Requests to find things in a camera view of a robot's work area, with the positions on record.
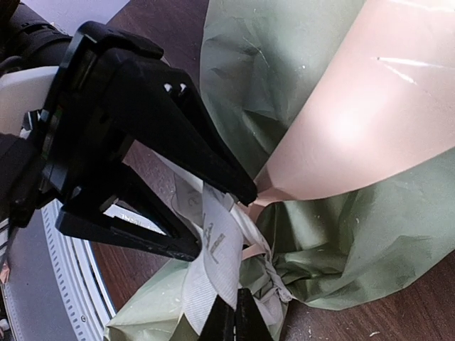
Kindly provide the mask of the white ribbon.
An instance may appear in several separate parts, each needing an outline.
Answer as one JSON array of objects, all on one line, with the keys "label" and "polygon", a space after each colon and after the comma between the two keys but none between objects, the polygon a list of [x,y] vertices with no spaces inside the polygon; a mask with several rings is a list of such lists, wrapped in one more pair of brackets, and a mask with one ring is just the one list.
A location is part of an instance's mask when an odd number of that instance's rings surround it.
[{"label": "white ribbon", "polygon": [[202,243],[183,282],[184,318],[199,337],[215,298],[236,309],[237,291],[248,288],[273,340],[278,340],[293,296],[272,265],[267,241],[231,195],[160,159],[175,175],[173,208]]}]

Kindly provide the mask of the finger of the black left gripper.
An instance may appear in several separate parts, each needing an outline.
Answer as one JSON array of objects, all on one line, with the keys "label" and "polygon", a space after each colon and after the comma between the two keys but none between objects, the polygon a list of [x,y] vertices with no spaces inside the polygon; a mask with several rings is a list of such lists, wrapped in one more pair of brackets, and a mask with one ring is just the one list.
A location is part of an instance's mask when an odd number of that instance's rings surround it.
[{"label": "finger of the black left gripper", "polygon": [[242,204],[256,199],[186,72],[119,48],[105,56],[113,74],[102,106],[117,128]]},{"label": "finger of the black left gripper", "polygon": [[[116,200],[133,207],[161,231],[105,214]],[[193,261],[198,238],[128,165],[102,173],[61,207],[55,227],[64,235]]]}]

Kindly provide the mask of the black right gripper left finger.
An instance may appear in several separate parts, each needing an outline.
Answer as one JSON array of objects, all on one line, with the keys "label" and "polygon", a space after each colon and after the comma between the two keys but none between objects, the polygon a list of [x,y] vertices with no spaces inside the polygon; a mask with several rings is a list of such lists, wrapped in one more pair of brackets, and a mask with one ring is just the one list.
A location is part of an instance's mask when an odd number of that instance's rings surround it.
[{"label": "black right gripper left finger", "polygon": [[217,296],[198,340],[235,341],[235,314],[236,309]]}]

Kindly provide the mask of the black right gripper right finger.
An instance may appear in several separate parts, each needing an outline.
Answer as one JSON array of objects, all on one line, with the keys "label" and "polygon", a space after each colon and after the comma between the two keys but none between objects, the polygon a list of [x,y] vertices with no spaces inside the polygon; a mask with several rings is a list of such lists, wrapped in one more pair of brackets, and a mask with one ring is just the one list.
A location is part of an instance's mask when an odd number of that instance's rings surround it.
[{"label": "black right gripper right finger", "polygon": [[248,288],[241,288],[237,291],[235,339],[237,341],[273,340]]}]

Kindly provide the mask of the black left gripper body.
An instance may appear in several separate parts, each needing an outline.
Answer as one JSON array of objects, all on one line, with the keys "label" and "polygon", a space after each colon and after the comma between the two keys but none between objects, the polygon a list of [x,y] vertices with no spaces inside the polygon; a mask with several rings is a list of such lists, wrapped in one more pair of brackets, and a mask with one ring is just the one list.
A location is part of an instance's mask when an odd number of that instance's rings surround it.
[{"label": "black left gripper body", "polygon": [[6,44],[8,75],[57,69],[42,104],[23,111],[26,138],[6,136],[6,218],[25,227],[33,212],[62,203],[59,227],[117,227],[106,210],[121,200],[162,226],[164,205],[123,160],[151,117],[144,72],[163,57],[146,38],[101,23],[73,37],[41,24]]}]

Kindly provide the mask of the pink and green wrapping paper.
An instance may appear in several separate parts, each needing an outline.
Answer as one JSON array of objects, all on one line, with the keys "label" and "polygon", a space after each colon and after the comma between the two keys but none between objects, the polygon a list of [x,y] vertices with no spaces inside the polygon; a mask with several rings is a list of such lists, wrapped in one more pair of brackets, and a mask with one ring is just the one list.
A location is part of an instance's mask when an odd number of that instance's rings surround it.
[{"label": "pink and green wrapping paper", "polygon": [[[211,1],[200,92],[293,298],[343,310],[454,250],[454,2]],[[106,340],[197,340],[170,260]]]}]

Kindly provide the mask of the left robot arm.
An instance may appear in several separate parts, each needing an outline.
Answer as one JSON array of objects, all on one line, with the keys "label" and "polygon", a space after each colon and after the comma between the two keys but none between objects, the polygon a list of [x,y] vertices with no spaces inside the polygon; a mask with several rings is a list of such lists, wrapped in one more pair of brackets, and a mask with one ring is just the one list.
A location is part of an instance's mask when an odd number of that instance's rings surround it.
[{"label": "left robot arm", "polygon": [[189,75],[147,38],[88,21],[61,33],[1,2],[1,231],[61,202],[64,235],[194,260],[200,244],[124,163],[138,141],[248,205],[257,188]]}]

